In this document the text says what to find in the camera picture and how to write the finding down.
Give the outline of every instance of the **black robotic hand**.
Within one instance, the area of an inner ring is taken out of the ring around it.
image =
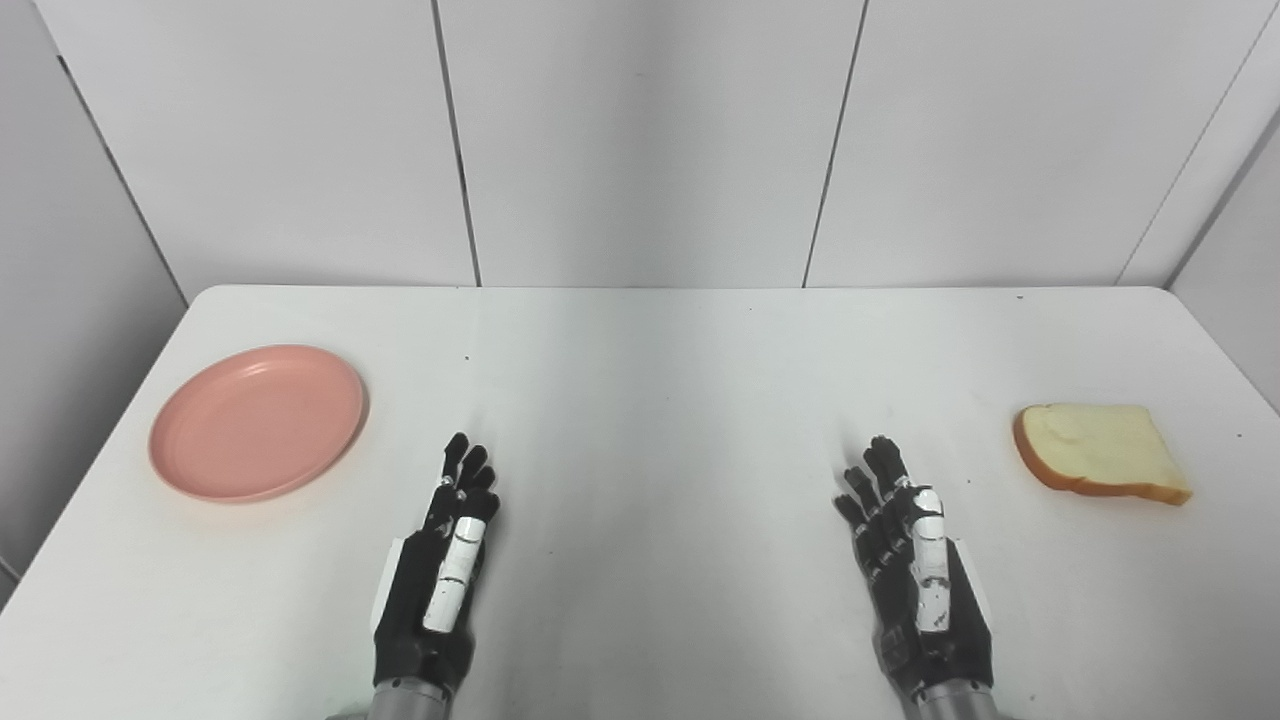
[[[863,459],[876,482],[850,468],[845,479],[856,500],[841,495],[835,503],[852,528],[879,616],[876,650],[884,673],[916,702],[929,688],[955,680],[989,688],[991,632],[946,537],[937,493],[911,482],[886,437],[874,438]]]
[[[498,511],[489,454],[458,433],[422,529],[399,544],[374,629],[374,685],[416,680],[452,696],[471,667],[471,584],[484,561],[484,529]]]

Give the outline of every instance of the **panel seam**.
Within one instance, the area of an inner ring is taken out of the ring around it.
[[[863,0],[858,17],[858,32],[854,35],[854,51],[849,58],[849,73],[845,76],[845,94],[840,99],[840,113],[836,114],[836,135],[831,138],[831,155],[827,158],[827,174],[822,178],[822,193],[818,196],[818,215],[813,220],[813,237],[809,238],[809,256],[804,263],[804,277],[800,287],[809,287],[809,269],[813,266],[813,251],[818,246],[818,228],[822,225],[822,210],[827,206],[827,191],[831,188],[831,173],[836,167],[836,147],[840,146],[840,129],[845,124],[845,109],[849,108],[849,88],[854,82],[854,65],[858,63],[858,50],[863,45],[863,28],[867,27],[867,9],[870,0]]]
[[[9,565],[9,561],[5,560],[4,557],[0,557],[0,573],[8,575],[9,579],[14,582],[14,584],[22,582],[22,573],[14,570],[13,565]]]
[[[160,243],[156,242],[155,233],[151,232],[151,223],[148,223],[146,215],[142,214],[142,208],[138,206],[138,199],[133,196],[133,188],[129,187],[129,182],[124,179],[124,173],[120,170],[120,164],[115,160],[115,154],[111,152],[111,147],[106,143],[106,137],[102,136],[102,128],[99,127],[97,118],[93,117],[93,110],[91,110],[88,102],[84,101],[84,94],[81,92],[79,85],[76,82],[76,76],[72,74],[72,69],[67,64],[67,59],[60,54],[58,55],[58,64],[63,68],[63,74],[67,76],[67,82],[72,85],[72,91],[76,92],[76,100],[79,102],[81,110],[84,111],[84,117],[88,118],[90,127],[93,128],[93,136],[97,138],[97,143],[102,147],[102,152],[106,155],[108,163],[111,164],[111,172],[114,172],[115,178],[120,181],[120,187],[124,188],[124,196],[128,199],[129,206],[133,208],[133,214],[138,218],[138,223],[142,224],[142,231],[147,234],[147,241],[151,242],[151,249],[160,260],[160,266],[164,268],[165,275],[168,275],[169,282],[173,283],[173,288],[178,292],[178,300],[182,301],[183,307],[191,307],[187,295],[182,291],[182,286],[178,284],[178,277],[173,274],[173,266],[169,265],[169,259],[165,258],[164,250],[161,250]]]
[[[1196,233],[1190,246],[1187,247],[1187,252],[1183,252],[1181,259],[1179,259],[1178,264],[1174,265],[1174,272],[1170,273],[1169,279],[1165,281],[1165,284],[1162,286],[1165,290],[1172,290],[1174,283],[1178,281],[1178,275],[1183,274],[1183,270],[1187,269],[1187,264],[1190,263],[1192,255],[1196,255],[1196,251],[1199,250],[1199,246],[1204,242],[1204,238],[1208,237],[1208,233],[1213,229],[1217,219],[1226,210],[1226,206],[1231,204],[1231,199],[1235,197],[1235,192],[1240,188],[1244,178],[1248,177],[1249,170],[1253,169],[1258,156],[1263,150],[1266,150],[1271,138],[1275,137],[1277,127],[1280,127],[1280,109],[1276,109],[1275,114],[1271,115],[1266,129],[1262,131],[1262,136],[1253,143],[1253,147],[1249,150],[1248,156],[1245,156],[1244,163],[1240,164],[1238,170],[1235,170],[1235,174],[1231,177],[1231,182],[1226,184],[1226,191],[1222,192],[1222,196],[1217,199],[1213,209],[1210,210],[1208,217],[1204,218],[1204,223]]]
[[[444,81],[444,106],[449,114],[449,135],[453,137],[453,158],[458,164],[458,188],[462,192],[462,219],[467,227],[467,247],[471,250],[471,272],[476,287],[480,282],[480,254],[476,250],[476,232],[471,222],[471,196],[467,192],[467,172],[462,164],[462,140],[458,137],[458,115],[453,106],[453,82],[449,79],[449,59],[444,53],[444,27],[440,22],[439,0],[431,0],[431,22],[435,26],[435,47],[440,54],[440,79]]]
[[[1142,228],[1142,234],[1138,236],[1138,242],[1135,242],[1133,250],[1129,251],[1129,256],[1125,259],[1124,265],[1120,268],[1120,273],[1116,275],[1115,282],[1111,283],[1112,286],[1120,284],[1121,278],[1124,278],[1124,274],[1129,270],[1129,265],[1133,263],[1133,259],[1138,255],[1138,249],[1140,249],[1142,243],[1147,240],[1147,234],[1151,232],[1152,225],[1156,224],[1156,218],[1158,218],[1160,213],[1165,209],[1165,204],[1169,202],[1169,196],[1172,195],[1174,188],[1178,187],[1178,181],[1183,178],[1183,173],[1187,170],[1187,165],[1190,164],[1192,158],[1196,156],[1196,150],[1199,149],[1201,141],[1204,140],[1204,135],[1208,132],[1208,128],[1212,127],[1213,119],[1217,118],[1219,110],[1222,109],[1222,102],[1226,101],[1226,96],[1230,95],[1231,88],[1235,87],[1235,81],[1236,78],[1240,77],[1240,70],[1244,69],[1244,65],[1249,63],[1249,58],[1253,56],[1253,49],[1257,47],[1258,41],[1262,40],[1262,33],[1267,31],[1267,26],[1271,24],[1271,18],[1276,14],[1277,8],[1280,8],[1280,0],[1276,0],[1276,3],[1271,5],[1271,12],[1267,13],[1267,19],[1262,22],[1262,27],[1258,28],[1258,33],[1253,36],[1253,42],[1249,44],[1249,49],[1244,53],[1244,58],[1240,60],[1240,64],[1235,67],[1235,72],[1231,74],[1231,79],[1226,83],[1226,88],[1222,91],[1222,95],[1219,96],[1217,104],[1213,105],[1213,111],[1210,113],[1208,119],[1204,122],[1204,126],[1201,127],[1199,135],[1197,135],[1196,141],[1192,142],[1190,151],[1188,151],[1187,156],[1183,158],[1183,164],[1179,165],[1178,172],[1174,173],[1172,182],[1170,182],[1169,187],[1165,188],[1165,195],[1161,196],[1160,204],[1156,205],[1156,211],[1151,215],[1151,219],[1147,220],[1147,225]]]

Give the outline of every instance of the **bread crust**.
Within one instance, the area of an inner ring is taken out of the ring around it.
[[[1053,489],[1068,489],[1078,495],[1100,496],[1100,497],[1116,497],[1116,496],[1134,496],[1144,497],[1147,500],[1155,500],[1157,502],[1166,502],[1169,505],[1181,505],[1187,502],[1192,493],[1188,489],[1171,488],[1166,486],[1157,486],[1152,483],[1129,483],[1123,486],[1096,483],[1088,478],[1073,478],[1070,475],[1064,475],[1057,470],[1053,470],[1036,454],[1036,448],[1032,446],[1030,438],[1027,437],[1025,415],[1030,407],[1024,407],[1014,418],[1014,445],[1018,446],[1018,454],[1023,456],[1023,462],[1027,469],[1036,475],[1036,479],[1044,483]]]

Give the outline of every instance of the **pink plate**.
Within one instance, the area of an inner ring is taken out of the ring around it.
[[[151,427],[151,464],[174,488],[262,500],[324,473],[351,445],[365,388],[351,365],[305,345],[232,355],[187,380]]]

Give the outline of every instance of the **white finger segment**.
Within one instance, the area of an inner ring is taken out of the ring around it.
[[[951,626],[951,574],[947,566],[947,534],[942,519],[942,501],[932,488],[924,488],[913,498],[925,512],[911,523],[911,543],[915,559],[911,561],[911,579],[916,597],[915,629],[922,633],[945,633]]]
[[[471,583],[476,557],[480,555],[484,529],[484,520],[475,518],[461,518],[457,528],[453,529],[449,550],[444,553],[440,571],[435,577],[431,601],[426,605],[426,614],[422,615],[422,626],[428,630],[453,632],[453,625],[458,621],[458,612],[462,610],[462,601],[467,596],[467,585]]]

